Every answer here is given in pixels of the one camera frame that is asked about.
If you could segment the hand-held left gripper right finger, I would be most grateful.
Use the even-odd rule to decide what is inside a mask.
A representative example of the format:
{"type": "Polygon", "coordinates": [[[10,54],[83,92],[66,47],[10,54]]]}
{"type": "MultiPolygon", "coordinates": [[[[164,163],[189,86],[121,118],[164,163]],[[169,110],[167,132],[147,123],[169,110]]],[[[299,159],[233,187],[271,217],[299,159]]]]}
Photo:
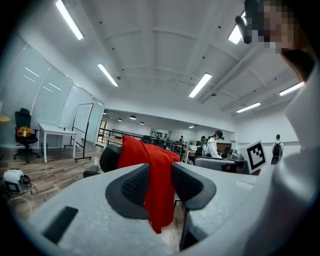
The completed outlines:
{"type": "Polygon", "coordinates": [[[179,249],[215,233],[240,207],[256,181],[255,175],[173,163],[171,184],[185,207],[179,249]]]}

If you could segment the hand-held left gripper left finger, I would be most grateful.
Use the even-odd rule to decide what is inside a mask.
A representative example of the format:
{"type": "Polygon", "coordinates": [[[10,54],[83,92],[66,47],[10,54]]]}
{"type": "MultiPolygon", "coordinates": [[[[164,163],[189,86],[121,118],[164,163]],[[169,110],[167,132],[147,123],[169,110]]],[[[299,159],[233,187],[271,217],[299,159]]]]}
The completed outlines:
{"type": "Polygon", "coordinates": [[[56,255],[169,256],[173,249],[143,206],[148,185],[147,164],[83,178],[42,204],[29,223],[56,255]]]}

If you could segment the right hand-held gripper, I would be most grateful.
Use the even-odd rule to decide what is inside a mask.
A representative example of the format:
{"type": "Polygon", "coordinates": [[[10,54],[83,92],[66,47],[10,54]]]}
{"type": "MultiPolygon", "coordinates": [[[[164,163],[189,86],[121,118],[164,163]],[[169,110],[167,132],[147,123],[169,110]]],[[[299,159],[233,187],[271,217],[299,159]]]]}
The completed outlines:
{"type": "Polygon", "coordinates": [[[196,157],[193,164],[210,170],[252,175],[267,164],[264,147],[261,140],[250,143],[241,148],[231,148],[227,159],[213,157],[196,157]]]}

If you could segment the red clothes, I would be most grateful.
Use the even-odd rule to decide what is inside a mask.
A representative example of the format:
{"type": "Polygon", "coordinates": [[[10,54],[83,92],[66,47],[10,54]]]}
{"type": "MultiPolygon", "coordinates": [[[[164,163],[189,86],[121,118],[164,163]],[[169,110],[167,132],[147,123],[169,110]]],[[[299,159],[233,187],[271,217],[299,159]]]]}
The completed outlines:
{"type": "Polygon", "coordinates": [[[149,164],[149,187],[144,199],[144,208],[149,212],[149,221],[157,234],[174,219],[175,190],[171,182],[172,163],[180,157],[157,145],[144,143],[131,136],[122,137],[122,152],[117,168],[149,164]]]}

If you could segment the black office chair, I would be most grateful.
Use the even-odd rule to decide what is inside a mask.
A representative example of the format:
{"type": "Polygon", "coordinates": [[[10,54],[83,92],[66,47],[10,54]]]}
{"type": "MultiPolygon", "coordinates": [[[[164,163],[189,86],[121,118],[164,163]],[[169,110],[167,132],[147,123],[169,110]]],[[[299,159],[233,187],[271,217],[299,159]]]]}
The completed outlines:
{"type": "Polygon", "coordinates": [[[103,173],[113,171],[117,168],[117,164],[122,153],[120,147],[109,144],[102,152],[99,159],[99,166],[93,165],[89,170],[83,172],[83,178],[88,178],[100,174],[99,170],[103,173]]]}

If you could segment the black highback desk chair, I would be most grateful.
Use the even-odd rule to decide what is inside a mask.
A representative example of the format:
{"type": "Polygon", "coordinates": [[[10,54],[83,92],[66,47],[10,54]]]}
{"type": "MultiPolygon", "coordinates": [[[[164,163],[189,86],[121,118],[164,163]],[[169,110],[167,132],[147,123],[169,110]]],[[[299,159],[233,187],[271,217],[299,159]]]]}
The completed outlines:
{"type": "Polygon", "coordinates": [[[24,148],[19,148],[17,153],[13,156],[13,159],[16,160],[18,156],[25,156],[25,161],[28,164],[30,162],[30,156],[35,155],[37,158],[40,158],[40,155],[37,152],[34,152],[31,144],[37,143],[39,141],[37,137],[38,129],[31,129],[31,119],[30,111],[26,108],[21,108],[19,111],[14,113],[15,118],[15,142],[24,148]],[[17,137],[16,130],[20,127],[29,127],[32,130],[32,135],[30,137],[17,137]]]}

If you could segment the long ceiling light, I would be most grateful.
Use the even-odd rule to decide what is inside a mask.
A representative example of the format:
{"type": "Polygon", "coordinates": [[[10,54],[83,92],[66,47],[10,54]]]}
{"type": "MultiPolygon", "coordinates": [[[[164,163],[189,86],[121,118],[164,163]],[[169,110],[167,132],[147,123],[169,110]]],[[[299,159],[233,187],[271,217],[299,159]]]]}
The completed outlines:
{"type": "Polygon", "coordinates": [[[253,103],[253,104],[248,105],[248,106],[246,106],[246,107],[243,107],[243,108],[241,108],[241,109],[238,109],[238,110],[236,111],[236,113],[237,113],[237,114],[240,114],[240,113],[243,113],[243,112],[252,110],[252,109],[254,109],[254,108],[257,108],[257,107],[259,107],[260,105],[261,105],[260,102],[256,102],[256,103],[253,103]]]}
{"type": "Polygon", "coordinates": [[[111,84],[115,87],[118,87],[118,83],[114,80],[114,78],[109,74],[103,64],[98,64],[98,68],[102,71],[102,73],[107,77],[107,79],[111,82],[111,84]]]}
{"type": "Polygon", "coordinates": [[[235,26],[228,36],[228,40],[235,45],[238,44],[240,40],[243,40],[242,30],[247,27],[246,12],[243,11],[240,16],[241,19],[235,22],[235,26]]]}
{"type": "Polygon", "coordinates": [[[73,18],[71,17],[71,15],[70,15],[69,11],[67,10],[63,1],[57,0],[55,3],[55,6],[58,9],[61,16],[63,17],[63,19],[65,20],[65,22],[67,23],[67,25],[69,26],[69,28],[71,29],[71,31],[73,32],[73,34],[75,35],[75,37],[78,40],[82,40],[84,38],[84,35],[80,31],[80,29],[78,28],[78,26],[75,23],[75,21],[73,20],[73,18]]]}
{"type": "Polygon", "coordinates": [[[208,81],[212,78],[212,75],[209,73],[205,73],[200,81],[196,84],[196,86],[193,88],[192,92],[189,94],[189,98],[194,98],[200,90],[208,83],[208,81]]]}
{"type": "Polygon", "coordinates": [[[298,89],[302,88],[304,85],[305,85],[304,81],[299,82],[299,83],[297,83],[297,84],[295,84],[295,85],[293,85],[293,86],[291,86],[291,87],[289,87],[289,88],[287,88],[285,90],[280,91],[279,95],[281,97],[283,97],[283,96],[285,96],[287,94],[290,94],[290,93],[292,93],[294,91],[297,91],[298,89]]]}

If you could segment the wood top table white legs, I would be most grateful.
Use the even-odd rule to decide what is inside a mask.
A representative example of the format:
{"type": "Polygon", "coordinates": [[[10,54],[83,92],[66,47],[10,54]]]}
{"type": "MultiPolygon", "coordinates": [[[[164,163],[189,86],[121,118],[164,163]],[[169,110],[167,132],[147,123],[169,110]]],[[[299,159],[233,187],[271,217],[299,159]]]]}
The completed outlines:
{"type": "Polygon", "coordinates": [[[104,146],[103,148],[105,149],[109,144],[114,144],[116,147],[121,148],[123,145],[123,140],[122,138],[117,138],[114,136],[106,136],[104,138],[104,146]]]}

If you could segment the black metal railing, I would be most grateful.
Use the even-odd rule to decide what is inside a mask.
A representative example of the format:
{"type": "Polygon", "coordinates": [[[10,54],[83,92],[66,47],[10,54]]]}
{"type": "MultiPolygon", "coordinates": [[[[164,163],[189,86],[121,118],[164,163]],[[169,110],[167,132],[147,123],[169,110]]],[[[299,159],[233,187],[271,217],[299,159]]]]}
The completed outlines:
{"type": "Polygon", "coordinates": [[[167,138],[166,133],[164,134],[165,137],[162,138],[160,137],[160,135],[142,135],[142,134],[126,132],[126,131],[117,130],[117,129],[100,128],[97,135],[96,143],[100,146],[104,146],[105,137],[116,137],[116,138],[123,139],[124,135],[140,140],[143,143],[156,145],[158,147],[163,148],[164,150],[173,152],[180,157],[181,162],[183,161],[185,145],[183,143],[170,140],[169,138],[167,138]]]}

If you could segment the white device on floor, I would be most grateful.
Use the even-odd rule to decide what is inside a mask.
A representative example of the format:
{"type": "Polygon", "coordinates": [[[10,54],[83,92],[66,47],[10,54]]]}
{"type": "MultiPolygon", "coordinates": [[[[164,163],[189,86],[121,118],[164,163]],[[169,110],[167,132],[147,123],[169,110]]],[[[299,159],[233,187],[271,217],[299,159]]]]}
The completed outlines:
{"type": "Polygon", "coordinates": [[[9,193],[23,194],[31,185],[29,176],[23,173],[21,169],[8,169],[3,174],[4,184],[9,193]]]}

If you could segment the white rectangular table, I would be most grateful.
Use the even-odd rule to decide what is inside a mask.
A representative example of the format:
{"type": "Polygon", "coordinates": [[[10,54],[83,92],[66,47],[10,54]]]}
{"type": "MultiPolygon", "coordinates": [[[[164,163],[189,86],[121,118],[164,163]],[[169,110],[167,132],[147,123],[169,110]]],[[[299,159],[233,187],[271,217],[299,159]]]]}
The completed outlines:
{"type": "MultiPolygon", "coordinates": [[[[45,124],[45,123],[38,123],[39,131],[43,132],[43,143],[47,143],[47,136],[48,135],[56,135],[61,136],[61,149],[64,147],[63,143],[63,136],[71,136],[72,139],[76,140],[76,136],[78,135],[76,132],[66,129],[63,130],[63,128],[58,128],[54,125],[45,124]]],[[[44,163],[46,164],[48,162],[47,160],[47,150],[44,150],[44,163]]]]}

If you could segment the yellow bag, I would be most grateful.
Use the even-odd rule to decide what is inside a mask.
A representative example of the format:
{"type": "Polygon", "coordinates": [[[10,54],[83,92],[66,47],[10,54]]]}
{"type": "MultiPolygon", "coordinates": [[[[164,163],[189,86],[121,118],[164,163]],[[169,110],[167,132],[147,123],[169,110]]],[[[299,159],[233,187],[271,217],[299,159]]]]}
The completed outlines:
{"type": "Polygon", "coordinates": [[[18,138],[28,138],[32,135],[32,130],[27,126],[21,126],[16,130],[16,136],[18,138]]]}

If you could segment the rolling whiteboard with black frame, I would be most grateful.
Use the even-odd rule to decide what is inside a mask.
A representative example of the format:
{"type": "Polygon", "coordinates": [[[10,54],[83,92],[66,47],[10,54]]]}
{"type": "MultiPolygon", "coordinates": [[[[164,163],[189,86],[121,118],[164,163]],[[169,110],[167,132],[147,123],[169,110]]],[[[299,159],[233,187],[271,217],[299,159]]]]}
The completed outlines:
{"type": "Polygon", "coordinates": [[[85,149],[86,149],[87,133],[88,133],[89,123],[90,123],[89,121],[90,121],[90,116],[92,113],[93,106],[94,106],[93,103],[78,104],[71,130],[73,132],[80,132],[80,140],[82,142],[77,142],[77,136],[71,135],[69,144],[64,145],[64,148],[73,147],[73,154],[74,154],[73,158],[76,163],[79,160],[92,159],[91,156],[85,156],[85,149]],[[78,146],[82,148],[81,157],[76,157],[76,148],[78,146]]]}

